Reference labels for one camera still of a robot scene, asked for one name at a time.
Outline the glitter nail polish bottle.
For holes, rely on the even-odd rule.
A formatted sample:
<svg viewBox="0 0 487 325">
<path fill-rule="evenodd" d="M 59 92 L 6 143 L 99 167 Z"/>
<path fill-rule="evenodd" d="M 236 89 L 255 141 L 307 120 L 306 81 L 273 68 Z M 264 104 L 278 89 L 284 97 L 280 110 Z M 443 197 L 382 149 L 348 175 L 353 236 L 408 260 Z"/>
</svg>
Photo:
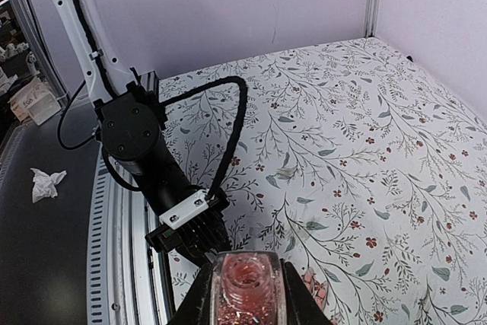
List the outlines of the glitter nail polish bottle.
<svg viewBox="0 0 487 325">
<path fill-rule="evenodd" d="M 209 323 L 287 323 L 283 269 L 276 253 L 228 251 L 216 257 Z"/>
</svg>

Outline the person's bare hand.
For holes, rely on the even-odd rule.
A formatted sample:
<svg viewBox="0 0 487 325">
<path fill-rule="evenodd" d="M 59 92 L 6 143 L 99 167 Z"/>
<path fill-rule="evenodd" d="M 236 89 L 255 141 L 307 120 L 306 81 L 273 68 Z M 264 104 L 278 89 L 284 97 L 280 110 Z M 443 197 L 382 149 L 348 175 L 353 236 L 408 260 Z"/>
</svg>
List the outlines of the person's bare hand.
<svg viewBox="0 0 487 325">
<path fill-rule="evenodd" d="M 324 280 L 319 282 L 314 270 L 308 267 L 301 276 L 307 290 L 311 293 L 313 300 L 316 302 L 320 310 L 324 310 L 327 303 L 327 296 L 329 291 L 329 282 Z"/>
</svg>

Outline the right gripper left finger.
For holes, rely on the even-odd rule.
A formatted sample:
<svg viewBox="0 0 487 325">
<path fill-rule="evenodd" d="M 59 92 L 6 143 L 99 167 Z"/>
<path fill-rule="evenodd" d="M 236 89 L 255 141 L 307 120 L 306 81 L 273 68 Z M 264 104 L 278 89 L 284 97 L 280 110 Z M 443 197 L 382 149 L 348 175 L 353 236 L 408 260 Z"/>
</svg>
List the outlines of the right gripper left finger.
<svg viewBox="0 0 487 325">
<path fill-rule="evenodd" d="M 199 270 L 186 297 L 173 316 L 174 325 L 209 325 L 212 287 L 212 265 Z"/>
</svg>

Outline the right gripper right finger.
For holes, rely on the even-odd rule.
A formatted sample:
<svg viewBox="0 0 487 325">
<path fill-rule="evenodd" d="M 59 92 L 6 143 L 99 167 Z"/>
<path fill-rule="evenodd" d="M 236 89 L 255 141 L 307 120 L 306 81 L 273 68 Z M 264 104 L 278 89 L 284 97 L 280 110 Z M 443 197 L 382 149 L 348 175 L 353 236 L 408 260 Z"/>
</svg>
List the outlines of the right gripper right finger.
<svg viewBox="0 0 487 325">
<path fill-rule="evenodd" d="M 287 325 L 332 325 L 291 262 L 281 260 Z"/>
</svg>

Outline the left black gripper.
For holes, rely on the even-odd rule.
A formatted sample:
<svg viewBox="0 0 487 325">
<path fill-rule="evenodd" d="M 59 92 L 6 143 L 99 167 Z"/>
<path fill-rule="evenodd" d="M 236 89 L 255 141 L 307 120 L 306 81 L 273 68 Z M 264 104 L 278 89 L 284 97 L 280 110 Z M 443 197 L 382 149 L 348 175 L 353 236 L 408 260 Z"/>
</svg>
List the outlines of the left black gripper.
<svg viewBox="0 0 487 325">
<path fill-rule="evenodd" d="M 155 92 L 131 81 L 112 100 L 97 100 L 94 111 L 99 122 L 96 137 L 108 171 L 120 186 L 142 193 L 157 216 L 201 190 L 190 183 L 167 147 L 163 137 L 167 115 Z M 110 158 L 130 173 L 134 185 L 118 175 Z"/>
</svg>

